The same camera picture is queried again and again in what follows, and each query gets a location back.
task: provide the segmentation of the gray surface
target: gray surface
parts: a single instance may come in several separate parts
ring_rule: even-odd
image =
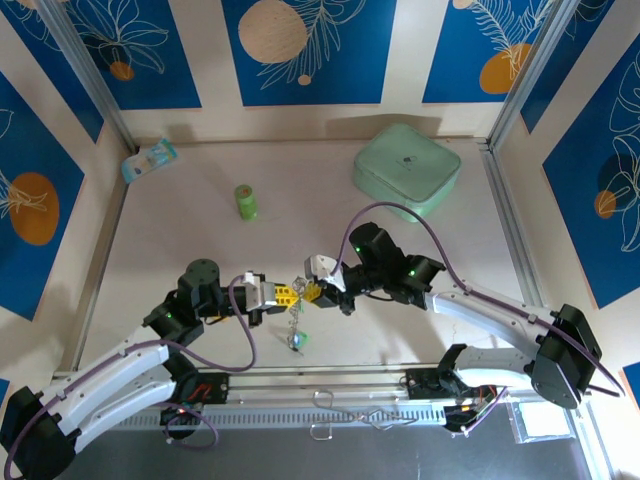
[[[206,442],[208,433],[194,435]],[[504,406],[468,438],[440,427],[341,428],[316,442],[308,429],[221,433],[205,452],[164,442],[159,431],[112,431],[98,438],[61,477],[64,480],[405,480],[587,479],[577,440],[516,445]]]

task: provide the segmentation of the white leaf drawing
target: white leaf drawing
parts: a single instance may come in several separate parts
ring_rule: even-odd
[[[591,0],[589,2],[582,1],[576,7],[576,11],[573,12],[571,20],[565,28],[565,33],[571,37],[572,40],[576,39],[578,32],[578,25],[580,23],[592,23],[597,22],[602,16],[602,13],[606,10],[606,6],[609,4],[609,0]]]
[[[534,7],[533,0],[522,15],[517,16],[511,0],[473,0],[468,10],[476,15],[480,32],[489,37],[494,50],[504,52],[509,59],[510,77],[520,72],[524,59],[523,45],[540,29],[549,16],[556,0],[540,0]]]
[[[291,7],[300,16],[307,29],[307,42],[302,51],[286,62],[264,63],[260,77],[266,77],[261,90],[284,80],[291,83],[302,76],[310,79],[325,62],[331,60],[332,52],[342,46],[338,27],[356,17],[367,0],[358,0],[352,11],[346,5],[355,0],[293,0]]]
[[[640,51],[625,70],[609,117],[612,145],[618,157],[618,172],[599,195],[598,214],[609,218],[622,213],[620,251],[640,248]]]
[[[59,51],[36,10],[17,0],[1,1],[31,36]],[[139,20],[137,0],[68,0],[62,5],[87,49],[98,50],[98,60],[101,58],[107,66],[117,61],[164,73],[164,62],[153,47],[163,45],[169,31]]]
[[[44,43],[51,50],[60,51],[58,44],[51,36],[38,12],[29,8],[17,0],[2,0],[9,11],[22,23],[25,31],[36,40]]]
[[[0,140],[11,127],[14,112],[0,109]],[[47,194],[29,195],[19,188],[14,187],[0,170],[0,218],[4,218],[12,209],[18,212],[21,207],[29,207],[43,212],[47,207],[43,204]]]

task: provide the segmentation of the white tabletop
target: white tabletop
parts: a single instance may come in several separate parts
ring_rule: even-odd
[[[222,284],[254,270],[290,284],[304,276],[313,254],[336,257],[350,219],[372,200],[351,181],[359,141],[201,144],[179,148],[180,159],[129,188],[81,366],[105,353],[161,303],[186,266],[198,258],[218,263]],[[462,158],[451,194],[427,218],[464,278],[521,298],[478,145],[445,142]],[[233,191],[254,189],[258,218],[243,221]],[[387,209],[368,213],[405,254],[439,259],[422,226]],[[346,261],[356,263],[349,251]],[[452,281],[441,273],[434,288]],[[416,307],[356,300],[356,312],[307,305],[300,330],[310,336],[302,355],[286,346],[289,314],[264,317],[253,329],[260,366],[364,365],[437,362],[452,342],[495,346],[486,332]],[[247,340],[237,320],[205,327],[192,348],[212,361],[244,365]]]

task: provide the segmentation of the light green container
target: light green container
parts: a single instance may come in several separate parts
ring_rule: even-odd
[[[387,128],[357,156],[353,181],[378,201],[400,203],[425,217],[451,191],[460,171],[460,157],[413,128]],[[397,208],[405,220],[417,220]]]

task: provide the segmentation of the wire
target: wire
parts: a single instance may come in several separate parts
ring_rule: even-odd
[[[243,277],[242,275],[238,275],[233,280],[231,280],[231,283],[229,284],[229,289],[231,291],[233,291],[233,287],[235,286],[236,283],[238,283],[242,279],[242,277]],[[89,380],[90,378],[94,377],[95,375],[100,373],[102,370],[104,370],[105,368],[110,366],[111,364],[115,363],[116,361],[120,360],[121,358],[124,358],[124,357],[126,357],[126,356],[128,356],[128,355],[130,355],[130,354],[132,354],[134,352],[137,352],[138,350],[142,350],[142,349],[145,349],[145,348],[148,348],[148,347],[153,347],[153,346],[156,346],[156,345],[162,345],[162,346],[168,346],[168,347],[172,347],[172,348],[174,348],[176,350],[179,350],[180,352],[184,353],[185,355],[190,356],[194,360],[197,360],[200,363],[203,363],[204,365],[206,365],[209,368],[215,368],[216,370],[222,370],[222,371],[225,371],[225,372],[237,373],[237,372],[245,372],[245,371],[249,370],[250,368],[252,368],[255,365],[256,360],[257,360],[255,341],[253,339],[253,336],[251,335],[251,331],[249,330],[249,326],[247,325],[247,323],[242,318],[242,313],[240,312],[240,309],[238,308],[238,302],[236,302],[236,300],[235,300],[233,295],[229,295],[229,300],[231,301],[231,307],[233,308],[233,313],[236,315],[236,317],[238,317],[238,321],[240,322],[240,325],[242,326],[242,329],[244,330],[244,333],[247,336],[247,340],[249,340],[249,345],[251,347],[251,362],[249,362],[248,365],[246,365],[244,367],[225,367],[223,365],[219,365],[217,363],[213,363],[213,362],[201,357],[197,353],[189,350],[187,347],[185,347],[183,345],[180,345],[179,343],[173,342],[171,340],[163,340],[163,339],[149,340],[149,341],[146,341],[146,342],[140,342],[140,343],[136,343],[134,345],[131,345],[130,347],[125,348],[124,352],[118,352],[118,353],[113,354],[112,356],[108,357],[107,359],[103,360],[98,365],[93,367],[87,373],[85,373],[84,375],[78,377],[75,381],[71,382],[69,385],[67,385],[62,390],[62,395],[56,395],[55,397],[53,397],[40,410],[38,410],[36,412],[36,414],[33,417],[31,417],[31,419],[29,419],[29,421],[24,426],[24,428],[20,431],[20,433],[16,437],[15,441],[13,442],[13,445],[11,445],[11,448],[9,449],[9,452],[8,452],[8,455],[7,455],[7,460],[5,461],[5,464],[4,464],[4,478],[5,478],[5,480],[21,480],[23,478],[23,477],[17,477],[16,478],[16,477],[12,477],[11,476],[11,464],[13,463],[13,459],[16,456],[16,453],[18,451],[18,447],[20,446],[22,441],[27,436],[27,433],[29,433],[29,430],[31,430],[31,428],[33,428],[33,426],[38,422],[40,417],[42,417],[45,413],[47,413],[49,410],[51,410],[59,402],[61,402],[62,401],[61,397],[65,398],[66,395],[70,394],[74,389],[76,389],[79,386],[81,386],[82,384],[84,384],[87,380]]]
[[[356,223],[360,220],[360,217],[362,217],[365,213],[367,213],[369,210],[372,210],[376,207],[393,207],[393,208],[398,208],[400,210],[402,210],[403,212],[408,213],[409,215],[412,215],[413,217],[416,218],[416,220],[418,220],[418,222],[420,222],[420,224],[427,230],[427,232],[429,233],[429,235],[431,236],[431,238],[433,239],[433,242],[436,245],[436,248],[438,249],[438,252],[440,253],[440,256],[442,257],[442,261],[444,262],[445,266],[447,267],[447,270],[449,271],[449,275],[451,275],[451,278],[453,278],[453,281],[456,283],[456,285],[458,287],[460,287],[464,292],[468,293],[469,295],[472,295],[480,300],[483,300],[487,303],[490,303],[496,307],[502,308],[504,310],[507,310],[508,312],[513,313],[514,315],[517,315],[519,317],[525,318],[527,320],[530,320],[533,318],[533,322],[535,324],[538,324],[544,328],[546,328],[547,330],[549,330],[552,334],[560,337],[562,340],[564,340],[565,342],[567,342],[569,345],[571,345],[574,349],[576,349],[578,351],[578,353],[580,353],[584,358],[586,358],[589,363],[591,363],[598,371],[600,371],[600,373],[602,373],[605,378],[612,384],[615,385],[615,387],[619,390],[620,393],[617,392],[612,392],[607,390],[606,392],[603,392],[604,389],[602,389],[601,387],[598,387],[598,389],[593,389],[602,393],[606,393],[607,395],[612,395],[615,397],[620,397],[620,396],[626,396],[626,392],[624,387],[620,384],[620,382],[618,382],[615,377],[611,374],[611,372],[609,372],[609,370],[607,370],[605,368],[604,365],[602,365],[602,363],[600,363],[600,360],[598,360],[598,358],[596,358],[591,352],[589,352],[585,347],[583,347],[582,345],[580,345],[580,343],[578,343],[576,340],[573,339],[573,337],[571,337],[569,334],[563,332],[562,330],[560,330],[558,327],[550,324],[549,322],[546,322],[544,320],[542,320],[541,318],[539,318],[536,315],[532,315],[528,312],[525,312],[524,310],[521,310],[517,307],[514,307],[513,305],[509,305],[506,302],[503,302],[502,300],[498,300],[497,298],[493,298],[490,297],[489,295],[485,295],[484,293],[481,292],[477,292],[475,291],[473,288],[471,288],[470,286],[466,285],[461,279],[460,277],[456,274],[453,265],[451,265],[451,262],[449,261],[449,257],[447,256],[447,253],[444,250],[444,247],[442,246],[442,243],[440,242],[440,239],[438,239],[438,236],[436,235],[436,232],[433,230],[433,228],[431,228],[431,226],[426,222],[426,220],[424,218],[422,218],[420,215],[418,215],[416,212],[414,212],[413,210],[411,210],[408,207],[405,207],[404,205],[400,205],[399,203],[395,203],[395,202],[375,202],[372,203],[371,205],[368,205],[366,207],[364,207],[362,210],[360,210],[358,213],[356,213],[356,215],[353,217],[353,219],[351,220],[351,222],[349,222],[349,225],[347,226],[347,230],[344,232],[344,236],[342,237],[342,244],[340,245],[340,253],[338,254],[338,258],[336,261],[336,266],[333,269],[333,271],[331,272],[331,275],[335,275],[338,270],[340,269],[340,265],[342,265],[342,261],[344,259],[344,255],[346,252],[346,248],[347,248],[347,242],[349,240],[349,235],[351,235],[351,232],[354,230]]]
[[[157,407],[167,407],[167,408],[175,408],[177,410],[184,410],[185,412],[187,412],[189,415],[191,415],[192,417],[197,418],[198,420],[200,420],[202,423],[204,423],[207,427],[209,427],[209,430],[211,430],[211,433],[213,433],[213,440],[211,442],[209,442],[206,445],[187,445],[185,443],[182,442],[173,442],[173,438],[171,438],[171,435],[169,434],[169,427],[175,423],[180,417],[175,416],[173,417],[171,420],[169,420],[167,422],[167,424],[164,427],[164,436],[167,439],[168,443],[171,443],[172,445],[175,445],[176,447],[180,447],[180,448],[186,448],[188,450],[208,450],[210,448],[215,447],[218,444],[218,440],[220,439],[220,435],[218,433],[218,430],[216,429],[216,427],[213,425],[213,423],[204,415],[202,415],[200,412],[198,412],[197,410],[194,410],[191,407],[188,407],[186,405],[180,405],[178,403],[172,403],[172,402],[162,402],[162,403],[158,403],[156,404]]]
[[[466,427],[466,425],[469,423],[469,422],[466,422],[466,423],[462,424],[462,427],[460,429],[460,433],[454,433],[454,435],[456,435],[456,436],[464,435],[466,437],[471,432],[473,432],[476,428],[478,428],[478,425],[480,425],[482,422],[485,421],[485,419],[491,414],[493,409],[498,406],[498,403],[500,403],[502,401],[502,399],[504,398],[506,393],[507,393],[507,387],[504,387],[502,389],[502,391],[500,392],[500,394],[498,394],[498,396],[495,398],[495,400],[493,400],[493,402],[491,402],[484,409],[482,409],[480,412],[478,412],[475,422],[470,427]]]
[[[371,293],[367,293],[365,296],[373,300],[378,300],[379,302],[393,302],[393,298],[378,297],[377,295],[373,295]]]
[[[605,395],[609,395],[610,397],[620,397],[620,394],[618,392],[613,392],[608,388],[598,387],[597,385],[589,385],[587,388],[593,390],[594,392],[604,393]]]
[[[491,404],[486,409],[484,409],[482,412],[480,412],[479,415],[481,415],[481,417],[478,420],[476,420],[474,422],[474,424],[471,425],[469,428],[465,428],[464,429],[463,434],[465,436],[469,435],[476,428],[478,428],[478,425],[480,425],[482,422],[484,422],[485,419],[491,414],[491,412],[493,412],[493,409],[498,406],[498,404],[502,401],[502,399],[504,398],[506,393],[507,393],[507,387],[504,387],[502,389],[502,391],[498,394],[496,399],[493,402],[491,402]]]
[[[211,325],[215,325],[216,323],[220,323],[225,321],[227,318],[226,316],[222,316],[222,317],[211,317],[211,318],[207,318],[204,320],[204,324],[211,326]]]

